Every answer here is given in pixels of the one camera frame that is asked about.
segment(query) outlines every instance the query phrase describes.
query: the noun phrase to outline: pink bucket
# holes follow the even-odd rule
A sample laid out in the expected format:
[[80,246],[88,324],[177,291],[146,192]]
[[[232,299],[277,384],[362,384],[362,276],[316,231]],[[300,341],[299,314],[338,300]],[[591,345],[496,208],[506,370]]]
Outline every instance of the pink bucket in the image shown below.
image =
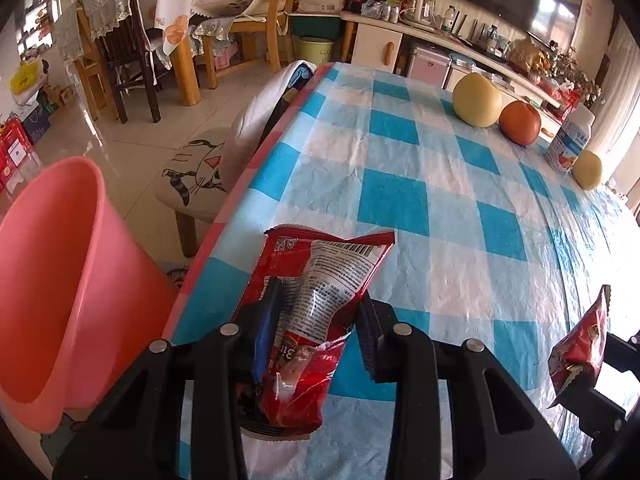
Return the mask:
[[177,290],[87,158],[27,186],[0,224],[0,250],[0,404],[50,433],[63,409],[94,407],[160,337]]

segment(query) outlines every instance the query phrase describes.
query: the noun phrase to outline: checkered tablecloth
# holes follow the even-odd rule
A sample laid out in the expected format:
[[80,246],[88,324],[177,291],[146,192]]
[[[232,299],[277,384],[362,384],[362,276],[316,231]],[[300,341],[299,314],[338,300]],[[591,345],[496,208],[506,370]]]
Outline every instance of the checkered tablecloth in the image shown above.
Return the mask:
[[[393,228],[397,243],[371,296],[435,340],[484,341],[580,461],[587,442],[575,417],[559,406],[547,409],[554,392],[546,361],[603,283],[613,291],[610,330],[627,339],[640,329],[640,231],[604,188],[584,192],[571,176],[553,172],[542,157],[545,146],[522,148],[497,126],[468,126],[450,101],[449,92],[400,76],[321,67],[210,228],[165,336],[189,342],[228,319],[270,227],[302,224],[343,238]],[[639,393],[637,383],[631,387],[608,368],[598,387],[626,407]],[[252,478],[383,478],[394,394],[393,384],[368,378],[352,335],[320,430],[298,442],[244,439]]]

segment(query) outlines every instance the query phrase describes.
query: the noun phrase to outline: orange flower print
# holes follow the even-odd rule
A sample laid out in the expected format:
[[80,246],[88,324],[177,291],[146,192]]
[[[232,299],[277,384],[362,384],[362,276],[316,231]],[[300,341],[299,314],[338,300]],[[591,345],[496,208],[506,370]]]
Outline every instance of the orange flower print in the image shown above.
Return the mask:
[[186,15],[178,16],[172,25],[169,25],[164,31],[164,38],[171,44],[177,45],[187,35],[187,26],[189,19]]

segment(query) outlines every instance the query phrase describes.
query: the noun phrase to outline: white bottle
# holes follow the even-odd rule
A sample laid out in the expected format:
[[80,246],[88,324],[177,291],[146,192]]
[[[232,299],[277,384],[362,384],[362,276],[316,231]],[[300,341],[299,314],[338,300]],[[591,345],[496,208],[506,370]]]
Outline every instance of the white bottle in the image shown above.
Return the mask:
[[546,149],[545,158],[558,173],[567,174],[591,138],[595,116],[582,103],[569,113]]
[[444,17],[442,19],[442,26],[440,27],[444,32],[451,32],[453,30],[453,19],[456,15],[456,9],[453,5],[449,6],[447,12],[444,13]]

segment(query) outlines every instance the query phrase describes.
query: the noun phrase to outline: silver bolt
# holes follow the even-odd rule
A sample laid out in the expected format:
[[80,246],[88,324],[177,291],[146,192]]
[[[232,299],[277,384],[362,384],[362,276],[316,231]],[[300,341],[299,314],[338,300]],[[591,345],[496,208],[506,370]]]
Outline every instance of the silver bolt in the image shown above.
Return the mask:
[[394,325],[394,332],[398,335],[409,335],[411,330],[411,325],[407,323],[396,323]]
[[239,330],[240,327],[235,323],[225,323],[220,327],[220,333],[222,335],[236,335]]
[[481,352],[484,350],[484,343],[479,339],[467,339],[466,347],[469,348],[472,352]]
[[168,344],[164,339],[156,339],[149,345],[149,350],[151,350],[154,354],[161,354],[166,350],[167,347]]

